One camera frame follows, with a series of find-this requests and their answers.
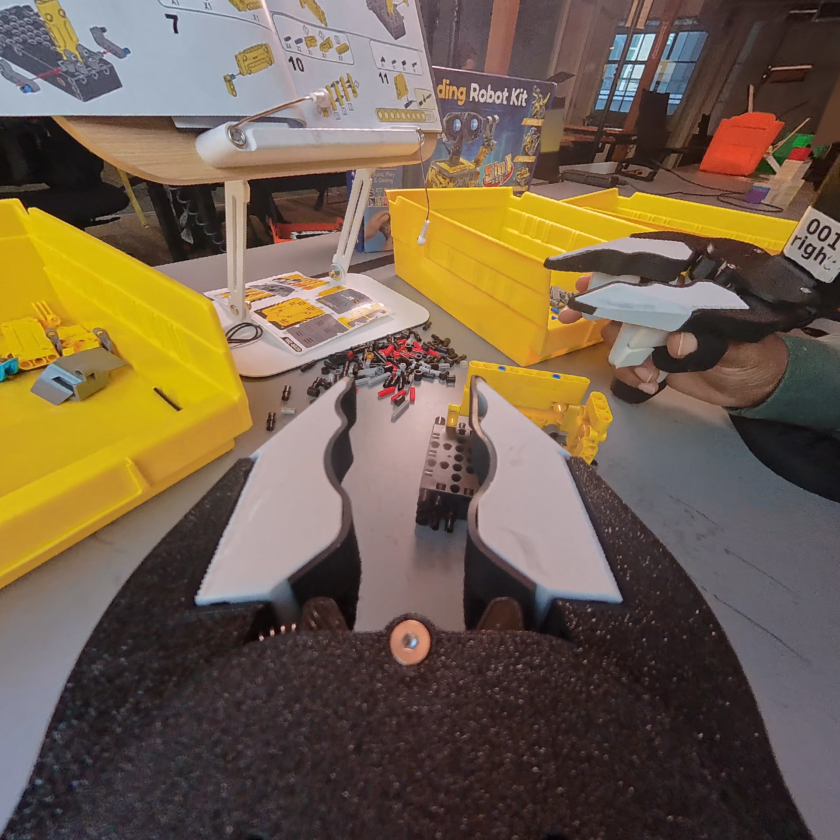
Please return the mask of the person's right hand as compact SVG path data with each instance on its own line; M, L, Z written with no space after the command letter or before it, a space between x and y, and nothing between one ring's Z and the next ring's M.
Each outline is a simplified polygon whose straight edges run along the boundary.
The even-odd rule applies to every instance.
M725 409L751 408L763 403L781 383L790 354L782 337L773 334L758 343L730 343L719 363L707 371L672 373L662 382L651 358L636 367L615 369L623 382L625 402L635 396L655 396L663 386L702 403Z

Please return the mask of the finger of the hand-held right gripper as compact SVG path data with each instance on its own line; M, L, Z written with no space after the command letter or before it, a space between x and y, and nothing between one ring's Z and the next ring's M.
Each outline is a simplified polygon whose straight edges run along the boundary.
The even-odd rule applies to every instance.
M673 332L695 313L746 311L749 304L734 291L708 280L686 286L612 280L573 295L567 308L591 320L607 319Z
M628 236L549 257L543 264L551 271L591 274L593 284L669 284L683 274L689 280L712 280L709 244L698 236Z

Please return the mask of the blue printed kit box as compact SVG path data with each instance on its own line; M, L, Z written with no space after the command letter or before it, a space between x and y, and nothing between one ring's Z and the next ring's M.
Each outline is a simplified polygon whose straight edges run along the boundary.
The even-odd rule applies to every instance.
M557 83L434 67L443 130L427 188L530 188Z

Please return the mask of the black power strip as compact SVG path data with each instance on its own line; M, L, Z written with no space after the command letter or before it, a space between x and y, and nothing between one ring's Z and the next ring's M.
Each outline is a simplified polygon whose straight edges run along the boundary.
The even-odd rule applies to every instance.
M627 169L618 169L618 171L603 173L594 171L584 171L578 169L566 169L560 172L560 180L562 182L576 183L584 186L596 186L602 189L616 188L624 186L629 181L650 183L655 178L653 171L636 171Z

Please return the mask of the grey lego bracket piece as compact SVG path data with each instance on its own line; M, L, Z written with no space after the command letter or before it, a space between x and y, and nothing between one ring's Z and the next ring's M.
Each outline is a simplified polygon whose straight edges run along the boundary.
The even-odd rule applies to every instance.
M113 371L128 366L128 362L100 346L82 350L48 364L30 392L53 406L82 402L108 386Z

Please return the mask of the pile of small lego parts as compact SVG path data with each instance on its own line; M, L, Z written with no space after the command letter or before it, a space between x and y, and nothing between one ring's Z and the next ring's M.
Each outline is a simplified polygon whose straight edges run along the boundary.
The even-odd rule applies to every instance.
M299 365L301 373L314 372L306 389L308 404L345 380L353 382L354 396L364 389L375 392L393 418L416 402L420 385L438 383L455 393L459 373L468 367L467 355L459 353L449 337L425 335L429 326L425 322L419 329L390 332Z

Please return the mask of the open instruction booklet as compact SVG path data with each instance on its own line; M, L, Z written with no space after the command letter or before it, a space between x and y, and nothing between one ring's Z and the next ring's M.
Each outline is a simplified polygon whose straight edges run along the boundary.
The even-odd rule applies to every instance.
M1 2L1 55L4 117L442 130L417 2Z

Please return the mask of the orange plastic bin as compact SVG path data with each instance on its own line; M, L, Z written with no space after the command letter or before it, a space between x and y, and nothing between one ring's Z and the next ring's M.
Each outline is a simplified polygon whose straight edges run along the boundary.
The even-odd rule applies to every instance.
M782 121L767 112L745 112L722 120L699 164L699 171L751 175L783 127Z

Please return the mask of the yellow storage bin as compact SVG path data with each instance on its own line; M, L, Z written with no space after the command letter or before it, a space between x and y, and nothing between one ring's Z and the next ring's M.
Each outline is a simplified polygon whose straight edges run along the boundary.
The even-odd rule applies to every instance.
M565 198L573 206L635 222L650 229L680 231L709 238L751 243L771 254L782 251L797 221L636 192L622 196L616 188Z
M601 322L556 319L550 289L573 292L579 273L544 260L655 230L510 188L390 190L387 200L396 274L522 367L602 339Z
M59 406L30 392L40 371L1 385L6 586L231 450L251 418L210 300L16 199L2 201L1 228L2 320L46 301L107 330L129 364Z

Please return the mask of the colourful brick model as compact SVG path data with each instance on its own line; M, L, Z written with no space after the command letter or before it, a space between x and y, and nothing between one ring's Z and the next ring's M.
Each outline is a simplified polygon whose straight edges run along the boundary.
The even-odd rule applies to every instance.
M802 188L811 165L812 140L811 133L795 132L772 146L763 159L770 171L752 184L743 198L746 204L773 213L785 210Z

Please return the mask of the small blue printed carton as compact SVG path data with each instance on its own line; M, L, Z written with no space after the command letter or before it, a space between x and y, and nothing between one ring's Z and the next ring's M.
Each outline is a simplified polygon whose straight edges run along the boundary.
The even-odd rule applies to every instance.
M390 167L373 173L364 220L356 242L361 253L393 252L388 192L402 186L403 170Z

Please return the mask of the yellow lego beam with pins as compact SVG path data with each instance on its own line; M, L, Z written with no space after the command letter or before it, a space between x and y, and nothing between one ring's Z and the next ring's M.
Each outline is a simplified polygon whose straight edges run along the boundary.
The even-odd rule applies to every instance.
M585 401L591 381L583 376L471 361L460 413L469 412L471 380L479 377L509 404L538 417L560 417Z

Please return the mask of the printed instruction sheet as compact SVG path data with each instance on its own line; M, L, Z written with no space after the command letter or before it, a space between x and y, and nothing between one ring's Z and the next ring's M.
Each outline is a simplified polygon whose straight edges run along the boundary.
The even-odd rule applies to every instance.
M295 355L392 313L360 290L299 272L247 283L245 305L249 320L226 328L228 344L246 346L272 337Z

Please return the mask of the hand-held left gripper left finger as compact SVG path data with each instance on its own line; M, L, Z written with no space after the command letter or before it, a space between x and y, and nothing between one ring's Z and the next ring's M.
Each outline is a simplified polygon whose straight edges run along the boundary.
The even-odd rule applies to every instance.
M197 607L267 605L279 623L301 626L306 604L327 599L354 629L361 556L343 480L357 396L342 378L249 458Z

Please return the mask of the heap of yellow lego pieces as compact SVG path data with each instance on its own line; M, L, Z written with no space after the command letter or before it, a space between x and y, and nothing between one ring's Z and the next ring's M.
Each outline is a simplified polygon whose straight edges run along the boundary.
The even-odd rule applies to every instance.
M1 323L1 359L17 357L19 373L46 368L62 356L96 347L118 354L107 330L64 322L46 301L32 307L33 316Z

